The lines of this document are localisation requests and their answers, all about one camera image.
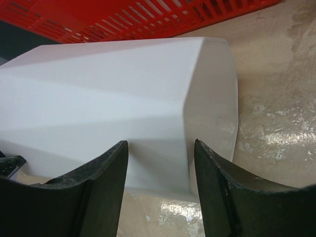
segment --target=white faceted vase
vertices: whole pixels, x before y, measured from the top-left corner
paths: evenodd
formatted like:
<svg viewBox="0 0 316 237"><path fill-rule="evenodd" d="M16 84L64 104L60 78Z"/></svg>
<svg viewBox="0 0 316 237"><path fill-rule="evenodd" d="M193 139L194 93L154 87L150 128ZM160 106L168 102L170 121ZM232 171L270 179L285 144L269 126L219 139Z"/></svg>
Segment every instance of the white faceted vase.
<svg viewBox="0 0 316 237"><path fill-rule="evenodd" d="M232 161L237 77L225 40L47 45L0 67L0 151L56 177L129 143L126 190L198 201L194 141Z"/></svg>

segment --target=red basket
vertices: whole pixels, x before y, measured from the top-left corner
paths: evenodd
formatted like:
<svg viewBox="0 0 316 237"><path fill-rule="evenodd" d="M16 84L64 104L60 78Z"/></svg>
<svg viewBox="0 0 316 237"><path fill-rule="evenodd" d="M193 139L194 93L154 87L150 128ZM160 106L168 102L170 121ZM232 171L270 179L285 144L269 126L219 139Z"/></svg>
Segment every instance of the red basket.
<svg viewBox="0 0 316 237"><path fill-rule="evenodd" d="M281 0L0 0L0 20L61 43L165 38Z"/></svg>

